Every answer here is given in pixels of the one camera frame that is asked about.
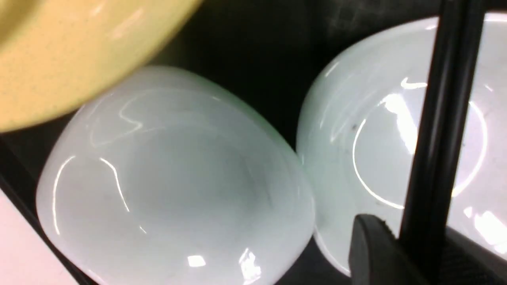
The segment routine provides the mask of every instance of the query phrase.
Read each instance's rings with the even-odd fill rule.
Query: dish rack
[[[358,215],[352,279],[339,284],[507,284],[504,260],[446,227],[485,12],[483,0],[442,0],[400,238],[377,217]],[[0,188],[76,281],[94,284],[43,234],[33,194],[37,177],[1,137],[0,157]]]

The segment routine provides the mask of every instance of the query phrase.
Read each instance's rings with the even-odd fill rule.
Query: glossy white surface
[[[313,231],[303,172],[226,90],[148,67],[71,120],[37,208],[51,241],[99,284],[273,284]]]
[[[374,35],[315,81],[297,152],[314,183],[315,238],[348,272],[353,218],[372,213],[398,234],[437,19]],[[488,14],[448,224],[507,259],[507,16]]]

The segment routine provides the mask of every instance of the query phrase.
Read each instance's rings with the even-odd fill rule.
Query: white ceramic bowl
[[[99,284],[273,284],[311,237],[301,163],[245,103],[148,67],[84,106],[46,164],[50,240]]]
[[[376,34],[336,57],[305,100],[297,152],[314,183],[318,246],[348,274],[353,218],[398,234],[437,18]],[[507,259],[507,16],[488,14],[449,225]]]

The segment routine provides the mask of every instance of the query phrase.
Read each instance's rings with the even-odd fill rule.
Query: black rod
[[[400,243],[438,278],[447,216],[481,40],[483,0],[443,0]]]

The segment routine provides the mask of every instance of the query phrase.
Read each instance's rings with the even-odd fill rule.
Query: speckled surface
[[[76,109],[148,61],[200,2],[2,1],[0,132]]]

